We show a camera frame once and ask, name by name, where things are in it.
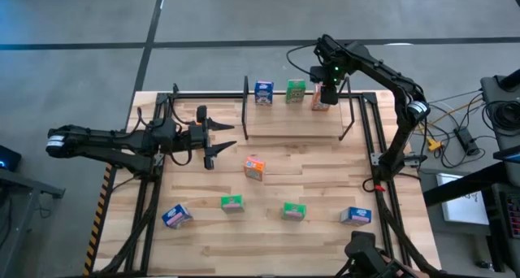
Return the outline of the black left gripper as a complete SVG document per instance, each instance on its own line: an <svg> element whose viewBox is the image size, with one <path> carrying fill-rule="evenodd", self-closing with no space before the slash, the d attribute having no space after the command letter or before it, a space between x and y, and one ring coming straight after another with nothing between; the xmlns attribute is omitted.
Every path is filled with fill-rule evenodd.
<svg viewBox="0 0 520 278"><path fill-rule="evenodd" d="M204 150L204 168L206 170L213 170L215 168L213 157L216 157L220 152L236 144L236 141L227 141L211 145L210 130L223 131L234 128L234 125L221 124L208 117L206 105L197 108L196 119L188 123L188 130L190 132L192 147Z"/></svg>

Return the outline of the orange Mini Wheats cereal box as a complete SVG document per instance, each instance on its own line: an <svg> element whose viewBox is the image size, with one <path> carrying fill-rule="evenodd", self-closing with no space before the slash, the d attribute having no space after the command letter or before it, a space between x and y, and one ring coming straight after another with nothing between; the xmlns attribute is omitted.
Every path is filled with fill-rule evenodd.
<svg viewBox="0 0 520 278"><path fill-rule="evenodd" d="M323 103L321 101L321 83L317 83L314 85L314 93L311 98L311 110L312 111L328 111L330 108L329 104Z"/></svg>
<svg viewBox="0 0 520 278"><path fill-rule="evenodd" d="M248 156L245 159L243 168L247 178L263 181L266 169L266 163L264 161Z"/></svg>

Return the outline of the green Apple Jacks cereal box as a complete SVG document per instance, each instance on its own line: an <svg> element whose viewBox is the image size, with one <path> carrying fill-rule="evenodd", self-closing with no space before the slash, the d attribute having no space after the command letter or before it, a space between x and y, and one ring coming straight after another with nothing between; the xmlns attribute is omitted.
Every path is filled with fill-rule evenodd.
<svg viewBox="0 0 520 278"><path fill-rule="evenodd" d="M302 103L306 94L306 81L303 79L287 80L285 101L287 104Z"/></svg>
<svg viewBox="0 0 520 278"><path fill-rule="evenodd" d="M285 202L282 207L281 218L293 221L302 221L306 217L307 206L305 204Z"/></svg>
<svg viewBox="0 0 520 278"><path fill-rule="evenodd" d="M241 194L226 195L221 197L220 207L226 213L238 213L245 210L245 202Z"/></svg>

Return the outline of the blue Frosted Flakes cereal box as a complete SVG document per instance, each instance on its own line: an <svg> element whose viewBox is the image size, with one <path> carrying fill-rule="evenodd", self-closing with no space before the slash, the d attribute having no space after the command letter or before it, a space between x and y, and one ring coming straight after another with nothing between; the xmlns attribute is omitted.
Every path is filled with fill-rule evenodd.
<svg viewBox="0 0 520 278"><path fill-rule="evenodd" d="M193 216L189 213L188 209L181 204L175 205L162 215L164 224L174 229L178 229L182 224L189 222L192 218Z"/></svg>
<svg viewBox="0 0 520 278"><path fill-rule="evenodd" d="M258 80L254 88L254 101L257 105L270 106L273 103L274 83Z"/></svg>
<svg viewBox="0 0 520 278"><path fill-rule="evenodd" d="M351 206L340 213L340 222L353 226L363 226L372 221L371 210Z"/></svg>

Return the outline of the yellow black hazard tape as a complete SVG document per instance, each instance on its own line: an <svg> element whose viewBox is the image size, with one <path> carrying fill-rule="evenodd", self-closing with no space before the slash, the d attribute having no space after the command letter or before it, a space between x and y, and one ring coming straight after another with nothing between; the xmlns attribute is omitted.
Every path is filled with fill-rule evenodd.
<svg viewBox="0 0 520 278"><path fill-rule="evenodd" d="M93 227L90 233L89 245L86 252L86 260L82 269L82 276L89 276L93 273L95 259L101 241L102 230L105 223L106 213L111 198L111 191L115 181L116 168L107 164L103 174L102 186L97 202Z"/></svg>

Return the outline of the black power brick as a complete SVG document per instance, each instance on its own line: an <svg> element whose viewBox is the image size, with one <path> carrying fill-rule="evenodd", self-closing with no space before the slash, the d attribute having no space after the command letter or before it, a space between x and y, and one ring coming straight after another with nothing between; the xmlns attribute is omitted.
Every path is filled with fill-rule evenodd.
<svg viewBox="0 0 520 278"><path fill-rule="evenodd" d="M471 136L468 128L455 128L453 132L467 156L475 156L480 153L479 147L475 143L475 139Z"/></svg>

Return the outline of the dark grey computer desk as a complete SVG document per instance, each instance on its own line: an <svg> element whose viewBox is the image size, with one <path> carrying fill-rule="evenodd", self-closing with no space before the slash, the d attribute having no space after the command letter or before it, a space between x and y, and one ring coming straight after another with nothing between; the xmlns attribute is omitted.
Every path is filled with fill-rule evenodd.
<svg viewBox="0 0 520 278"><path fill-rule="evenodd" d="M509 75L480 80L484 123L496 136L500 150L520 146L520 68Z"/></svg>

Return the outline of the black side desk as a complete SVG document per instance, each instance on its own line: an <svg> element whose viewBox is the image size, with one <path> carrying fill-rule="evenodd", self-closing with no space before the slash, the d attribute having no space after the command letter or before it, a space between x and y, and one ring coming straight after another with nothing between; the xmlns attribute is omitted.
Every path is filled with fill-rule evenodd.
<svg viewBox="0 0 520 278"><path fill-rule="evenodd" d="M60 199L65 189L0 169L0 278L10 275L34 211L45 211L39 205L43 193Z"/></svg>

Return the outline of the black device with blue light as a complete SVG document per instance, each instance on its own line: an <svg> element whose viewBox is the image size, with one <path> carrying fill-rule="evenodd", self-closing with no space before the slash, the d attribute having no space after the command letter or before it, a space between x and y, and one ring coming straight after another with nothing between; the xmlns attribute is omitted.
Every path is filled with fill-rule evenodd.
<svg viewBox="0 0 520 278"><path fill-rule="evenodd" d="M20 165L21 159L21 154L0 145L0 169L15 172Z"/></svg>

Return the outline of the black keyboard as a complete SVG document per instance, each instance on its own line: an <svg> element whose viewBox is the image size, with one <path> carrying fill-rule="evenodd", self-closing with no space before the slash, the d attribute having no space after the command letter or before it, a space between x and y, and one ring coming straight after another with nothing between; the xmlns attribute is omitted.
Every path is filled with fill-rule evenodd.
<svg viewBox="0 0 520 278"><path fill-rule="evenodd" d="M511 237L520 239L520 194L505 195L505 212Z"/></svg>

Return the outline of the black aluminium table frame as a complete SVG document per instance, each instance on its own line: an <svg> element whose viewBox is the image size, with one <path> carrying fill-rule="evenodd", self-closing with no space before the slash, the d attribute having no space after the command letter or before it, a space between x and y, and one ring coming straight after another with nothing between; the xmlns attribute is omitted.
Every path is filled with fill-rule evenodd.
<svg viewBox="0 0 520 278"><path fill-rule="evenodd" d="M138 246L136 259L150 276L178 278L260 278L266 276L330 276L345 263L344 248L352 227L340 223L350 206L375 210L381 198L396 202L397 192L370 190L370 153L384 147L381 118L393 112L388 91L352 93L355 123L339 137L251 137L241 124L242 96L230 93L182 93L177 112L193 115L206 105L211 117L234 125L217 132L218 143L236 141L203 167L195 153L181 166L163 165L158 212L184 205L193 219L178 229L156 219L153 232ZM266 163L263 181L247 178L248 157ZM226 213L220 199L241 194L245 210ZM305 204L302 221L281 218L285 202Z"/></svg>

